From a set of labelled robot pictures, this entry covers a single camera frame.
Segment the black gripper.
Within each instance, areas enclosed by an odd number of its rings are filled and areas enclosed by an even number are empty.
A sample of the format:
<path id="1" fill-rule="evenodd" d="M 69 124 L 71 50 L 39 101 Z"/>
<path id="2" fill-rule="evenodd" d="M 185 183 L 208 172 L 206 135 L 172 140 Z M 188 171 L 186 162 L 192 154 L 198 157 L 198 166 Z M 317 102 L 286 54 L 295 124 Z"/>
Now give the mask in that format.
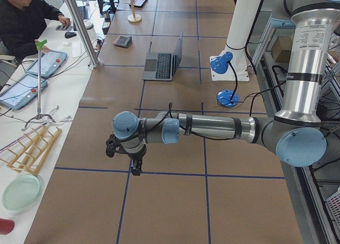
<path id="1" fill-rule="evenodd" d="M 129 158 L 132 160 L 130 170 L 133 175 L 140 176 L 142 173 L 142 160 L 147 152 L 147 146 L 143 145 L 142 148 L 133 154 L 129 154 Z"/>

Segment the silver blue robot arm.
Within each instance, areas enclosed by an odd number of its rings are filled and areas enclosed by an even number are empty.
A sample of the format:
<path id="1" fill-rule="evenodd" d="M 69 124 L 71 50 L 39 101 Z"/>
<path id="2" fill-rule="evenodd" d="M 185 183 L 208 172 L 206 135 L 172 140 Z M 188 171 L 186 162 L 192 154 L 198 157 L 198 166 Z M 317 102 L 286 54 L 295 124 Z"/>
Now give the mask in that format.
<path id="1" fill-rule="evenodd" d="M 167 110 L 153 118 L 138 118 L 125 111 L 113 119 L 106 155 L 128 155 L 132 174 L 140 175 L 148 143 L 175 144 L 180 136 L 192 134 L 218 141 L 243 139 L 295 167 L 320 160 L 327 141 L 316 111 L 328 46 L 339 20 L 339 0 L 277 0 L 273 15 L 295 24 L 283 104 L 274 117 L 239 119 Z"/>

